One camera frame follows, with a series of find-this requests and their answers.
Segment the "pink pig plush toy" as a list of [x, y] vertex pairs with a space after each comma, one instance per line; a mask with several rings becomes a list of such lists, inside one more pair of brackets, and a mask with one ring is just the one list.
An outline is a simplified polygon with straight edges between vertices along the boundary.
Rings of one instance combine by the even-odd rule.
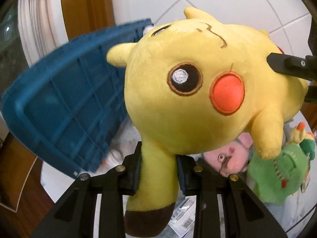
[[231, 174], [238, 174], [247, 170], [249, 162], [249, 149], [253, 140], [249, 133], [240, 134], [229, 144], [205, 152], [204, 160], [223, 177]]

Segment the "white barcode packet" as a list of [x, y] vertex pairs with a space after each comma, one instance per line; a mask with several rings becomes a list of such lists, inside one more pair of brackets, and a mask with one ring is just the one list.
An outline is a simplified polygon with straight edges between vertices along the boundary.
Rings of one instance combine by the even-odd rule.
[[195, 225], [195, 215], [196, 196], [185, 197], [174, 209], [168, 225], [178, 237], [185, 237]]

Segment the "white curtain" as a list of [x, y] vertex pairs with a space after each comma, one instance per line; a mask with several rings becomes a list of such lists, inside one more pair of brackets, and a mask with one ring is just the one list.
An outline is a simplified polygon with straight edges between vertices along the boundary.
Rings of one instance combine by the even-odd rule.
[[18, 0], [18, 30], [31, 67], [69, 41], [61, 0]]

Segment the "green frog plush toy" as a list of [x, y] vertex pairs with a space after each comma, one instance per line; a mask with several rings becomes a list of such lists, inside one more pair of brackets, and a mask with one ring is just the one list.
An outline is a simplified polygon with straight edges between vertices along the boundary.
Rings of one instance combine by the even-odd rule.
[[247, 173], [255, 181], [253, 192], [265, 203], [281, 205], [296, 193], [310, 170], [310, 156], [291, 142], [273, 159], [264, 160], [253, 154]]

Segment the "yellow Pikachu plush toy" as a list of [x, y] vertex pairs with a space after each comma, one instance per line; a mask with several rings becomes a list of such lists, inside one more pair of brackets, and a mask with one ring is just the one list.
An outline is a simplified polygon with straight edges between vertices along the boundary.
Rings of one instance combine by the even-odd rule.
[[130, 196], [125, 231], [154, 237], [177, 201], [177, 155], [220, 148], [250, 133], [263, 159], [282, 147], [283, 125], [300, 110], [308, 85], [267, 62], [281, 50], [268, 32], [223, 24], [194, 7], [138, 42], [115, 45], [106, 60], [124, 67], [124, 100], [141, 135], [139, 187]]

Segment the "blue plastic storage bin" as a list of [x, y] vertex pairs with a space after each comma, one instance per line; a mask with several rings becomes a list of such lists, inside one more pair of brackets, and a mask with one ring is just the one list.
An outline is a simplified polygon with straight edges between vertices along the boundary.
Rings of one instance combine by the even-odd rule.
[[95, 172], [127, 117], [125, 69], [110, 65], [106, 53], [139, 41], [151, 24], [143, 19], [78, 36], [25, 70], [1, 99], [10, 132], [71, 178]]

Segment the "small yellow duck plush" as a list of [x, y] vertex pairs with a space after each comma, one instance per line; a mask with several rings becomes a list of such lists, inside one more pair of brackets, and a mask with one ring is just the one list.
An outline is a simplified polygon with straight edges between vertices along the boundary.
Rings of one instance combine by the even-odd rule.
[[312, 161], [315, 159], [316, 142], [312, 132], [306, 132], [305, 123], [300, 122], [297, 126], [292, 128], [291, 141], [298, 144], [303, 153]]

